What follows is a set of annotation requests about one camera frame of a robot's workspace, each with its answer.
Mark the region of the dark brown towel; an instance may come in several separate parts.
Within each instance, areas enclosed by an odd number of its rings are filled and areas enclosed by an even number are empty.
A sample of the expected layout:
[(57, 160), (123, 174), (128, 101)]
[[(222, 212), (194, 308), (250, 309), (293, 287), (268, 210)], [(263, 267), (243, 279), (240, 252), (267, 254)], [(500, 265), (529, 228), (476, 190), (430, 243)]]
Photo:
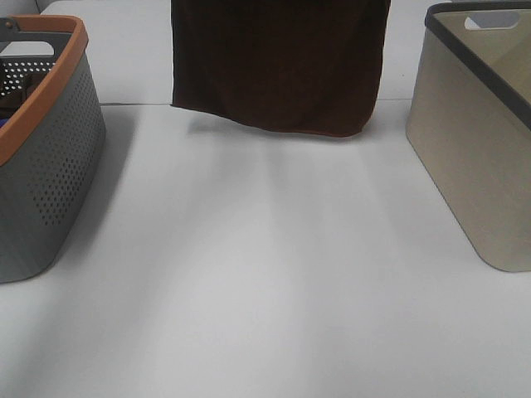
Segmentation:
[(388, 1), (174, 1), (173, 100), (247, 126), (349, 137), (370, 120)]

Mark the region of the beige basket grey rim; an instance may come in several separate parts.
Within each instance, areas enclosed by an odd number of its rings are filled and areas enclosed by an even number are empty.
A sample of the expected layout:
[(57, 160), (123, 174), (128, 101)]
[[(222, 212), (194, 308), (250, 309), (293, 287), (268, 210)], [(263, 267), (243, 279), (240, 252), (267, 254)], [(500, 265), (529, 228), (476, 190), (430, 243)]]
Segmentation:
[(428, 8), (407, 138), (478, 256), (529, 270), (529, 2)]

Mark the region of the grey perforated basket orange rim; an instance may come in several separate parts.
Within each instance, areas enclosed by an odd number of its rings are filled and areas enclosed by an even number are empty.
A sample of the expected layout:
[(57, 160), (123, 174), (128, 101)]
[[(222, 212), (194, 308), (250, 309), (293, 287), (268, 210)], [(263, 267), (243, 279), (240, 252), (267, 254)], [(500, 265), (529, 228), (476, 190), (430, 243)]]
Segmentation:
[(106, 127), (83, 21), (4, 17), (1, 40), (52, 49), (1, 58), (1, 281), (12, 283), (53, 264), (90, 190)]

